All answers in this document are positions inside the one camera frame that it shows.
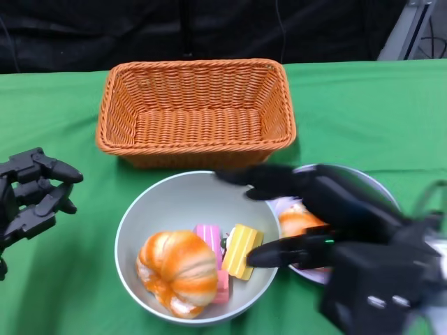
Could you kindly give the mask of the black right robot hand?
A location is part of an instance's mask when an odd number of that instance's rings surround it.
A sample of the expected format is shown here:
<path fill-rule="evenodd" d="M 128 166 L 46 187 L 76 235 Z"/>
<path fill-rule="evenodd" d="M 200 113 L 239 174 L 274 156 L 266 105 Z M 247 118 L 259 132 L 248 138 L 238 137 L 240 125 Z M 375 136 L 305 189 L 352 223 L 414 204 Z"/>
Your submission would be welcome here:
<path fill-rule="evenodd" d="M 335 165 L 317 164 L 297 171 L 287 165 L 260 164 L 217 170 L 215 175 L 229 184 L 249 186 L 245 195 L 251 200 L 297 198 L 325 224 L 256 247 L 247 255 L 250 267 L 329 267 L 336 245 L 347 241 L 387 244 L 409 222 L 376 189 Z"/>

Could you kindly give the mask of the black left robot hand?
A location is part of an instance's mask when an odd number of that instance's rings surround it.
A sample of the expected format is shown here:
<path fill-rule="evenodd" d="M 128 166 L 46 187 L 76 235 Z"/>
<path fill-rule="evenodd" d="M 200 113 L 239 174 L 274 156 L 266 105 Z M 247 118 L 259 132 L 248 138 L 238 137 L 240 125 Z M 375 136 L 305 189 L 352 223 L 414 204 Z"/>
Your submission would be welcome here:
<path fill-rule="evenodd" d="M 2 163 L 1 252 L 53 227 L 57 212 L 75 214 L 77 207 L 69 196 L 82 181 L 78 169 L 47 156 L 40 147 Z"/>

